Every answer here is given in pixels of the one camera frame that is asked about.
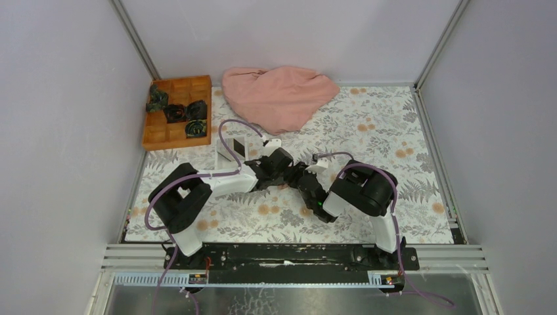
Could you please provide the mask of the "white translucent card box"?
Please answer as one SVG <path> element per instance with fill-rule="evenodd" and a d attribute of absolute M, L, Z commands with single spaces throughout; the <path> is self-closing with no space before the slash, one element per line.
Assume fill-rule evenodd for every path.
<path fill-rule="evenodd" d="M 244 163 L 248 160 L 248 143 L 245 136 L 226 136 L 217 139 L 215 148 L 215 169 L 229 171 L 238 166 L 235 158 Z"/>

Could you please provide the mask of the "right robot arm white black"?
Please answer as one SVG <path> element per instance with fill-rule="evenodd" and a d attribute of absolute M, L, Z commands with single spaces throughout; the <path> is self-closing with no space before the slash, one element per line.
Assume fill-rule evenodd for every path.
<path fill-rule="evenodd" d="M 299 162 L 288 167 L 284 181 L 301 194 L 306 208 L 325 223 L 334 222 L 345 208 L 352 206 L 370 218 L 379 248 L 376 260 L 385 270 L 403 261 L 398 248 L 400 237 L 388 207 L 395 201 L 397 179 L 389 172 L 351 159 L 325 190 L 309 166 Z"/>

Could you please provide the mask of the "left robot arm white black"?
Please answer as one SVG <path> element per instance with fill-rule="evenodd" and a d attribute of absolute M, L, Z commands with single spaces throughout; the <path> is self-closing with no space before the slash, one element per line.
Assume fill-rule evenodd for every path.
<path fill-rule="evenodd" d="M 180 250 L 179 262 L 189 270 L 203 263 L 202 240 L 193 224 L 210 197 L 280 186 L 292 162 L 288 152 L 277 148 L 270 156 L 242 163 L 237 171 L 201 173 L 190 163 L 180 164 L 148 197 L 149 207 Z"/>

